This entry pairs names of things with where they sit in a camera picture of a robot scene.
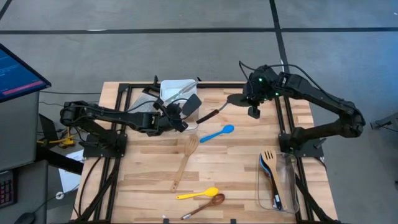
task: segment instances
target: wooden spoon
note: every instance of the wooden spoon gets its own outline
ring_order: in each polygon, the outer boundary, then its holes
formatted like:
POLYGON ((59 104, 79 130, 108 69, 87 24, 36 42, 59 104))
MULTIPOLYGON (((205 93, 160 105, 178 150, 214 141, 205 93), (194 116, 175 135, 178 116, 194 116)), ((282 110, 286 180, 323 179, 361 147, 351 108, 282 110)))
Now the wooden spoon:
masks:
POLYGON ((223 203, 225 200, 225 195, 224 194, 218 194, 216 196, 214 196, 206 205, 202 205, 200 208, 184 215, 183 217, 181 217, 181 220, 187 219, 189 217, 191 217, 192 215, 196 214, 199 211, 202 211, 203 209, 210 207, 210 206, 214 206, 214 205, 219 205, 221 203, 223 203))
POLYGON ((199 139, 198 136, 196 135, 191 135, 187 143, 185 143, 185 149, 184 149, 184 158, 182 159, 180 168, 178 169, 175 177, 174 177, 174 182, 172 185, 172 188, 170 189, 172 193, 174 193, 177 190, 177 187, 180 183, 182 174, 185 170, 185 166, 187 165, 189 157, 192 155, 192 153, 195 151, 195 149, 198 147, 199 144, 199 139))
POLYGON ((282 189, 282 186, 280 186, 279 176, 276 171, 276 153, 274 150, 268 149, 265 150, 264 152, 261 152, 261 157, 271 171, 271 178, 274 181, 277 192, 279 194, 279 198, 276 198, 276 201, 278 202, 279 199, 280 202, 282 203, 282 208, 286 211, 287 206, 285 202, 284 191, 282 189))

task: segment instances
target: computer mouse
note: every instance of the computer mouse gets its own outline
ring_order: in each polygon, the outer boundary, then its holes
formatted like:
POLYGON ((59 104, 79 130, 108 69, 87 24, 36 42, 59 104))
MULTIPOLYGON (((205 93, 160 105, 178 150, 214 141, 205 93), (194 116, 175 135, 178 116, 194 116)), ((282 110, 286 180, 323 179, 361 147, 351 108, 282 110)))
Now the computer mouse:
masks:
POLYGON ((35 214, 31 212, 23 213, 14 224, 32 224, 35 221, 35 214))

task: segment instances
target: blue spoon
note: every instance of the blue spoon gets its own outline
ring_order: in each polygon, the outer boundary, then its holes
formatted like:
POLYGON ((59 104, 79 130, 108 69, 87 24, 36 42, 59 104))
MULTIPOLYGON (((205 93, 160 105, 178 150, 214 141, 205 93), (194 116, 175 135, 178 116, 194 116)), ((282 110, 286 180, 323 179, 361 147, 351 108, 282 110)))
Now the blue spoon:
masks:
POLYGON ((224 126, 224 128, 220 132, 217 132, 217 133, 214 133, 212 135, 209 135, 209 136, 201 138, 200 139, 200 143, 204 143, 205 141, 210 140, 210 139, 216 137, 219 134, 229 134, 229 133, 231 133, 233 131, 234 131, 234 126, 233 125, 230 125, 230 124, 226 125, 226 126, 224 126))

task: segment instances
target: blue utensil handle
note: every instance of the blue utensil handle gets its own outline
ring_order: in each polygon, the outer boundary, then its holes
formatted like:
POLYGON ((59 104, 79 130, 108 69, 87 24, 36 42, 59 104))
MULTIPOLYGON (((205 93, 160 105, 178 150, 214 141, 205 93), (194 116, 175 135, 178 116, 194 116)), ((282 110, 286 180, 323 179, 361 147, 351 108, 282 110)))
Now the blue utensil handle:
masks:
POLYGON ((222 134, 222 133, 223 133, 223 132, 220 131, 220 132, 211 134, 211 135, 209 135, 209 136, 203 137, 203 138, 200 139, 200 143, 204 143, 205 141, 208 141, 208 140, 210 140, 210 139, 212 139, 212 138, 214 138, 214 137, 216 137, 217 135, 222 134))

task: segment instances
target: white paper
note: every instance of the white paper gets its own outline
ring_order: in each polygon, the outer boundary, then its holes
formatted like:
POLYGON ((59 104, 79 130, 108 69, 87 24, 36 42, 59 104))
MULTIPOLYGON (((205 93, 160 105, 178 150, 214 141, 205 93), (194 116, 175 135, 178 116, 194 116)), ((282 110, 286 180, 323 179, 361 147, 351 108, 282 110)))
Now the white paper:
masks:
MULTIPOLYGON (((68 158, 74 159, 76 161, 82 161, 83 160, 83 150, 69 153, 66 156, 68 158)), ((63 169, 59 169, 59 171, 60 171, 63 192, 68 192, 70 190, 73 190, 80 183, 80 175, 73 174, 71 172, 67 172, 63 169)))

